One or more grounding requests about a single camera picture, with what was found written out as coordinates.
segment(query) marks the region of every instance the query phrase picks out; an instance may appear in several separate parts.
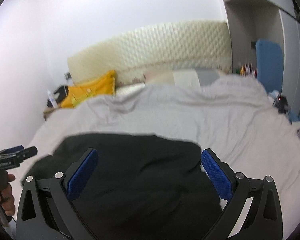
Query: white wall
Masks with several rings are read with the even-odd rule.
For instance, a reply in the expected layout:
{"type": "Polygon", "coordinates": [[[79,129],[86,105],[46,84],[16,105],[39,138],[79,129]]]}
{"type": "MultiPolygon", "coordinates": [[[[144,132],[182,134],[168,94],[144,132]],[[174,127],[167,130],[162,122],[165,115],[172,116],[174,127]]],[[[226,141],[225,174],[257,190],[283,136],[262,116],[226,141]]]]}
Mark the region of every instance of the white wall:
{"type": "Polygon", "coordinates": [[[284,54],[284,41],[279,8],[268,6],[253,10],[256,40],[265,39],[280,45],[284,54]]]}
{"type": "Polygon", "coordinates": [[[251,48],[251,41],[256,40],[256,28],[253,20],[253,10],[244,5],[226,4],[231,30],[232,66],[233,72],[242,64],[257,65],[256,50],[251,48]]]}
{"type": "Polygon", "coordinates": [[[226,20],[220,0],[40,0],[40,5],[55,85],[64,82],[67,57],[113,35],[163,22],[226,20]]]}
{"type": "Polygon", "coordinates": [[[37,0],[0,6],[0,149],[26,146],[44,122],[53,89],[39,29],[37,0]]]}

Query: electrical outlet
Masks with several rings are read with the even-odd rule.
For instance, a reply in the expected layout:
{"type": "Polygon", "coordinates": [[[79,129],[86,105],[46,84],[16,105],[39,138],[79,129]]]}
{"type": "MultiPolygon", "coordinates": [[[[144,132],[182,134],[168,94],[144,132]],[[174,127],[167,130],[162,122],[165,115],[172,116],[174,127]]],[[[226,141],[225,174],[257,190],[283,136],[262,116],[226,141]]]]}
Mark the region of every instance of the electrical outlet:
{"type": "Polygon", "coordinates": [[[251,49],[256,49],[256,42],[255,41],[251,42],[251,49]]]}
{"type": "Polygon", "coordinates": [[[66,73],[66,74],[65,74],[65,79],[68,81],[70,78],[71,78],[71,75],[70,75],[70,73],[69,73],[69,72],[68,72],[68,73],[66,73]]]}

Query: bottle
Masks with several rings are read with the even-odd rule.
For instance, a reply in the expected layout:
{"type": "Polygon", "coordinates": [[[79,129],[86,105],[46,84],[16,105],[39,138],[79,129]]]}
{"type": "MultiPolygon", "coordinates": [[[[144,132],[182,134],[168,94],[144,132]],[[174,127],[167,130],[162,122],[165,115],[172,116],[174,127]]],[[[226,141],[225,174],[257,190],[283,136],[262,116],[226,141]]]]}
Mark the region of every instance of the bottle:
{"type": "Polygon", "coordinates": [[[54,99],[52,93],[49,90],[47,90],[47,94],[48,94],[48,98],[49,98],[53,108],[58,108],[58,104],[57,104],[56,100],[54,99]]]}
{"type": "Polygon", "coordinates": [[[246,67],[245,65],[242,65],[241,70],[240,70],[240,75],[245,76],[246,75],[246,67]]]}
{"type": "Polygon", "coordinates": [[[250,64],[249,64],[249,63],[247,63],[247,64],[245,65],[245,73],[246,73],[246,76],[249,76],[249,75],[250,75],[250,64]]]}

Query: metal screw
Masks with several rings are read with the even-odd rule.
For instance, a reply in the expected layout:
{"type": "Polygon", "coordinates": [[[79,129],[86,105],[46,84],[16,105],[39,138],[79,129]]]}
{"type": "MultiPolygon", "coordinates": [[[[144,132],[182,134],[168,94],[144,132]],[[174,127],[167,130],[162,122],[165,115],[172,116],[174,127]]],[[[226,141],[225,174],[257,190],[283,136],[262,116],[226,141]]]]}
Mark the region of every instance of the metal screw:
{"type": "Polygon", "coordinates": [[[32,180],[33,180],[33,177],[32,177],[32,176],[29,176],[29,177],[27,177],[27,179],[26,179],[27,182],[30,182],[30,181],[32,181],[32,180]]]}
{"type": "Polygon", "coordinates": [[[272,181],[273,181],[273,178],[272,178],[271,176],[266,176],[266,180],[267,180],[268,182],[272,182],[272,181]]]}
{"type": "Polygon", "coordinates": [[[244,174],[241,173],[241,172],[237,172],[237,173],[235,174],[235,176],[236,176],[238,179],[243,179],[243,178],[244,178],[244,174]]]}
{"type": "Polygon", "coordinates": [[[61,171],[59,171],[54,176],[55,176],[56,179],[60,179],[60,178],[62,178],[63,173],[61,171]]]}

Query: hand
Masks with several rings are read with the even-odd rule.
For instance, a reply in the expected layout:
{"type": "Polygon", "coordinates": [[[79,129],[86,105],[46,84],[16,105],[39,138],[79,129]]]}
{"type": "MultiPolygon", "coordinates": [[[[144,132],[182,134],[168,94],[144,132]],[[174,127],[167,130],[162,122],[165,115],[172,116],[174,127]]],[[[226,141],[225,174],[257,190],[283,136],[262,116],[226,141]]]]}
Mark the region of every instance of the hand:
{"type": "MultiPolygon", "coordinates": [[[[16,179],[16,177],[13,174],[8,174],[8,182],[12,182],[16,179]]],[[[8,186],[1,191],[2,197],[5,199],[5,201],[2,203],[2,208],[5,210],[5,213],[7,216],[13,216],[16,212],[16,207],[14,206],[14,197],[12,195],[12,187],[8,183],[8,186]]]]}

